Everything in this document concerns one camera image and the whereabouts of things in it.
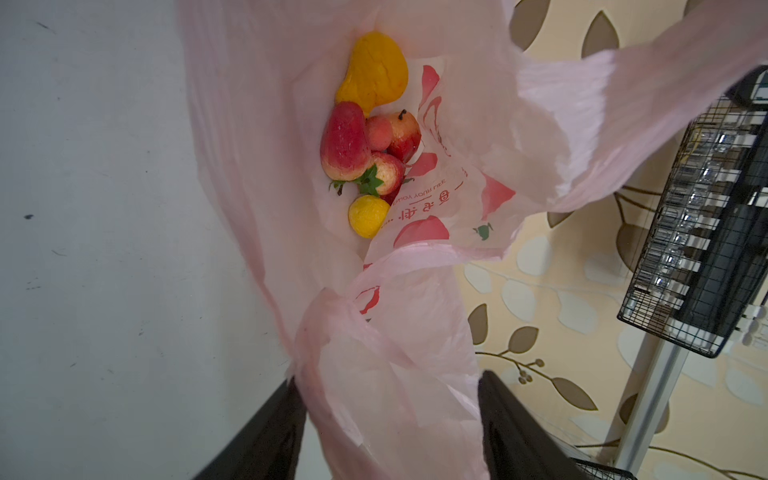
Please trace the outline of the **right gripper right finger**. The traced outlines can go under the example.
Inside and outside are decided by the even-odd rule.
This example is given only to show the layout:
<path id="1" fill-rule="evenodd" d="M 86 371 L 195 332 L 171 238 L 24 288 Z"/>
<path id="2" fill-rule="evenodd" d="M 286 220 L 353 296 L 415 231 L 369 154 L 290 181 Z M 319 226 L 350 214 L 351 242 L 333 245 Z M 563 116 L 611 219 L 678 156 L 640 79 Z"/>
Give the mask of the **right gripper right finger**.
<path id="1" fill-rule="evenodd" d="M 483 456 L 492 479 L 584 479 L 555 441 L 490 370 L 478 382 Z"/>

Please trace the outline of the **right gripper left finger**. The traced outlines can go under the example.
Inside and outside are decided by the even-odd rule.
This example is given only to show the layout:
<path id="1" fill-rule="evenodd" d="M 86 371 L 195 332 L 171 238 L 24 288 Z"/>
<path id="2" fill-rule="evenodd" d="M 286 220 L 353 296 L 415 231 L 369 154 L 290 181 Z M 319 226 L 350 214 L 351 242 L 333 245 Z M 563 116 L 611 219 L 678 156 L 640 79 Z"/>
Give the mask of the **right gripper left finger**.
<path id="1" fill-rule="evenodd" d="M 198 480 L 293 480 L 307 410 L 294 380 L 283 382 Z"/>

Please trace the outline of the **pink plastic bag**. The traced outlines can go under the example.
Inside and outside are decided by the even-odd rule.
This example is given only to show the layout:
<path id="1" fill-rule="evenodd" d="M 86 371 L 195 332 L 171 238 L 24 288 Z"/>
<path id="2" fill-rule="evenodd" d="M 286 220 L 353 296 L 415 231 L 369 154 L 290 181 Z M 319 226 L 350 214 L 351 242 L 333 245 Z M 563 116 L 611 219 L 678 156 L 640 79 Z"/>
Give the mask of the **pink plastic bag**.
<path id="1" fill-rule="evenodd" d="M 763 1 L 705 1 L 656 39 L 542 61 L 511 1 L 180 1 L 202 184 L 273 309 L 337 479 L 484 479 L 478 373 L 453 268 L 526 217 L 622 186 L 767 56 Z M 355 38 L 410 62 L 421 167 L 376 236 L 349 227 L 321 136 Z"/>

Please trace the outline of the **small yellow fake lemon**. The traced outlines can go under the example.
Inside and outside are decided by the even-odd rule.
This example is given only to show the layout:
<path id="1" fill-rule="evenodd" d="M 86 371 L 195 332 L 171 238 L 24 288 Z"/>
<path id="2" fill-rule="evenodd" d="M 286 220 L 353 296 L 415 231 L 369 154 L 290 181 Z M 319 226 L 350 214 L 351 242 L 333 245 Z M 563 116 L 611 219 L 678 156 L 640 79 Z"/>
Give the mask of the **small yellow fake lemon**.
<path id="1" fill-rule="evenodd" d="M 348 209 L 352 230 L 364 239 L 372 239 L 384 224 L 390 205 L 383 199 L 364 195 L 358 197 Z"/>

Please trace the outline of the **red fake strawberry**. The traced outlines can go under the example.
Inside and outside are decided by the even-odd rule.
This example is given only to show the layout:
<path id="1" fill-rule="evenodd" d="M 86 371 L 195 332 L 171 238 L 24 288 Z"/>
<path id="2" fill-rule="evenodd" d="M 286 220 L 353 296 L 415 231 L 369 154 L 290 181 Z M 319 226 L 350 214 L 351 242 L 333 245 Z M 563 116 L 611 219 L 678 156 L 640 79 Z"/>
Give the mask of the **red fake strawberry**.
<path id="1" fill-rule="evenodd" d="M 356 182 L 373 166 L 366 118 L 358 104 L 345 101 L 334 106 L 323 132 L 320 157 L 330 188 L 338 195 L 346 183 Z"/>

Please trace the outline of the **yellow fake pear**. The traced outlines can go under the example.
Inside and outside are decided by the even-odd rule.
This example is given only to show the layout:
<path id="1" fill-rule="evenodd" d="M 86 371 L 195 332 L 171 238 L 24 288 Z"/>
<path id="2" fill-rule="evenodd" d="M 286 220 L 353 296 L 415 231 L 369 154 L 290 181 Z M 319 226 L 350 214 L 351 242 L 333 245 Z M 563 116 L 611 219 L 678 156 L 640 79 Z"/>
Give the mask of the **yellow fake pear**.
<path id="1" fill-rule="evenodd" d="M 375 108 L 398 100 L 408 83 L 408 65 L 399 45 L 372 31 L 355 43 L 335 103 L 355 103 L 368 117 Z"/>

